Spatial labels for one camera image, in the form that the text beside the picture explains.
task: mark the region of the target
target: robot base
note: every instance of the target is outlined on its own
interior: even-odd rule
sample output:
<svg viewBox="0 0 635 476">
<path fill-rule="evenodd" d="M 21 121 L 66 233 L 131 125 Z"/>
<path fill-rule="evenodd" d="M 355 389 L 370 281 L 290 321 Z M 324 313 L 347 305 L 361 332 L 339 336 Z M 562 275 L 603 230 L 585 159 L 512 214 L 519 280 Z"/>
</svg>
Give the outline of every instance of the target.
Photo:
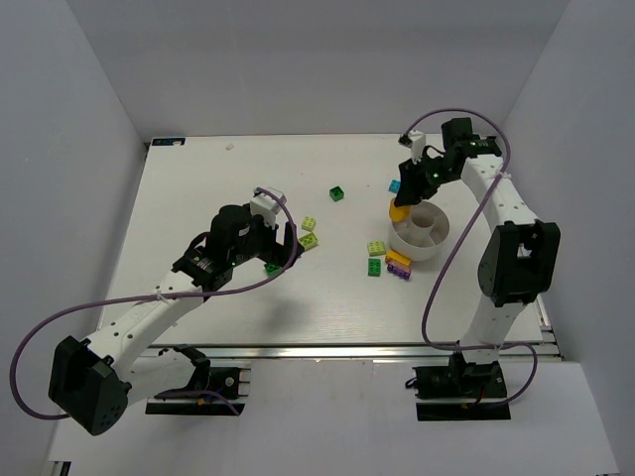
<svg viewBox="0 0 635 476">
<path fill-rule="evenodd" d="M 241 383 L 240 377 L 244 370 L 237 367 L 208 367 L 208 377 L 205 376 L 204 384 L 198 382 L 190 382 L 188 387 L 183 390 L 212 390 L 219 392 L 225 397 L 240 414 L 245 408 L 245 404 L 235 402 L 241 397 L 239 389 Z M 204 403 L 199 402 L 199 397 L 180 397 L 180 398 L 161 398 L 155 397 L 150 399 L 146 404 L 146 415 L 192 415 L 192 416 L 208 416 L 208 417 L 236 417 L 234 412 L 223 402 L 216 399 L 205 399 Z"/>
<path fill-rule="evenodd" d="M 417 421 L 457 421 L 511 419 L 509 405 L 492 407 L 489 403 L 462 402 L 479 397 L 489 399 L 507 398 L 505 379 L 500 367 L 496 367 L 485 382 L 482 379 L 461 379 L 461 385 L 451 377 L 449 366 L 416 367 Z"/>
</svg>

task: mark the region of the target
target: white wall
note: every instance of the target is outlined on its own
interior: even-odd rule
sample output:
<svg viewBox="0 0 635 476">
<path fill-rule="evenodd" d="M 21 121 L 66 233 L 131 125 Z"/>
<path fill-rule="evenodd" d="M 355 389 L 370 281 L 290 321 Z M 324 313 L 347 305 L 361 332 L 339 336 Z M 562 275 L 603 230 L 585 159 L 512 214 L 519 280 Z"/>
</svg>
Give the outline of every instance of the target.
<svg viewBox="0 0 635 476">
<path fill-rule="evenodd" d="M 502 121 L 569 0 L 68 3 L 147 140 L 400 132 L 451 105 Z"/>
<path fill-rule="evenodd" d="M 621 474 L 635 475 L 635 3 L 567 8 L 506 122 L 512 172 L 563 241 L 546 298 Z"/>
<path fill-rule="evenodd" d="M 144 151 L 64 0 L 3 2 L 0 64 L 0 472 L 35 475 L 54 424 L 13 403 L 11 355 L 47 315 L 104 296 Z M 55 345 L 93 316 L 70 316 L 28 348 L 19 384 L 29 404 L 55 410 Z"/>
</svg>

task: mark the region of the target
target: lime green lego brick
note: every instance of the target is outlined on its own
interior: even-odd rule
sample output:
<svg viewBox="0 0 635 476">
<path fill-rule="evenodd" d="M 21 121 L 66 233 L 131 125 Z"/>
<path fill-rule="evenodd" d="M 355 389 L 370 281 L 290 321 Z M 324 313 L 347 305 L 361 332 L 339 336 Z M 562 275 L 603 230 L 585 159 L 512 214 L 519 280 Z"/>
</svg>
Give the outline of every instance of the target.
<svg viewBox="0 0 635 476">
<path fill-rule="evenodd" d="M 305 251 L 309 251 L 311 248 L 318 245 L 318 238 L 314 233 L 309 233 L 298 240 L 302 246 L 305 247 Z"/>
<path fill-rule="evenodd" d="M 377 258 L 368 258 L 368 276 L 381 275 L 381 260 Z"/>
<path fill-rule="evenodd" d="M 333 201 L 340 201 L 344 198 L 344 190 L 342 190 L 339 186 L 334 186 L 331 190 L 328 191 L 328 194 L 333 199 Z"/>
<path fill-rule="evenodd" d="M 265 272 L 267 273 L 267 276 L 275 275 L 280 270 L 282 270 L 282 266 L 274 265 L 272 263 L 267 263 L 265 265 Z"/>
<path fill-rule="evenodd" d="M 386 254 L 386 245 L 383 241 L 371 241 L 368 243 L 369 256 L 381 256 Z"/>
<path fill-rule="evenodd" d="M 302 222 L 302 229 L 307 231 L 314 231 L 316 228 L 316 220 L 312 216 L 305 216 Z"/>
</svg>

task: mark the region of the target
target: yellow lego brick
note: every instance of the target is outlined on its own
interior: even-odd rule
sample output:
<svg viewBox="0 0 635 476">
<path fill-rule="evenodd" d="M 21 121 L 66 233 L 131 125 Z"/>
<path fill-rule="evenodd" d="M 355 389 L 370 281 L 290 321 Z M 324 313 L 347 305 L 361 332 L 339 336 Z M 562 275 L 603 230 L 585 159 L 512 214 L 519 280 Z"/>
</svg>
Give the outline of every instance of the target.
<svg viewBox="0 0 635 476">
<path fill-rule="evenodd" d="M 404 255 L 400 255 L 393 250 L 390 250 L 386 254 L 386 263 L 390 263 L 391 261 L 396 262 L 398 265 L 405 266 L 406 268 L 410 268 L 410 264 L 413 262 L 411 259 L 406 258 Z"/>
<path fill-rule="evenodd" d="M 316 220 L 312 216 L 305 216 L 302 222 L 302 229 L 307 231 L 314 231 L 316 228 Z"/>
<path fill-rule="evenodd" d="M 371 241 L 368 243 L 368 255 L 380 256 L 386 254 L 386 245 L 383 241 Z"/>
<path fill-rule="evenodd" d="M 395 206 L 395 199 L 390 200 L 390 210 L 388 216 L 392 221 L 404 221 L 410 215 L 410 205 Z"/>
<path fill-rule="evenodd" d="M 314 233 L 309 233 L 298 240 L 302 246 L 305 247 L 305 251 L 309 251 L 311 248 L 318 245 L 318 238 Z"/>
</svg>

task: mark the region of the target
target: white tabletop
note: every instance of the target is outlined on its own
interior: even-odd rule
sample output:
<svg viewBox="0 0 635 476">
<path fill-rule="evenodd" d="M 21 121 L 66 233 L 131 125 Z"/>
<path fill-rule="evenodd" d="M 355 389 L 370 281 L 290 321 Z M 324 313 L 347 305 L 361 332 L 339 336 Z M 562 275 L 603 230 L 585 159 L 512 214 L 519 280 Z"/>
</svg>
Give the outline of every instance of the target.
<svg viewBox="0 0 635 476">
<path fill-rule="evenodd" d="M 531 364 L 503 363 L 510 392 Z M 259 361 L 240 417 L 127 409 L 90 437 L 58 423 L 70 476 L 580 476 L 617 471 L 579 364 L 541 364 L 505 421 L 417 421 L 412 364 Z"/>
<path fill-rule="evenodd" d="M 429 136 L 429 143 L 440 146 L 441 137 Z M 387 241 L 395 196 L 388 185 L 408 157 L 395 135 L 187 138 L 182 146 L 151 147 L 109 296 L 150 292 L 222 205 L 248 202 L 255 186 L 272 186 L 284 192 L 298 223 L 316 218 L 319 245 L 264 288 L 210 299 L 158 343 L 420 342 L 426 299 L 476 201 L 462 182 L 443 186 L 432 199 L 450 221 L 443 253 L 415 264 L 409 282 L 385 268 L 380 278 L 368 277 L 366 245 Z M 345 193 L 339 202 L 328 195 L 336 185 Z M 438 294 L 432 339 L 456 340 L 471 322 L 480 296 L 476 268 L 489 236 L 479 219 Z M 227 288 L 264 278 L 262 262 L 253 260 Z M 110 321 L 124 310 L 111 307 L 102 317 Z M 541 340 L 535 305 L 519 316 L 508 340 Z"/>
</svg>

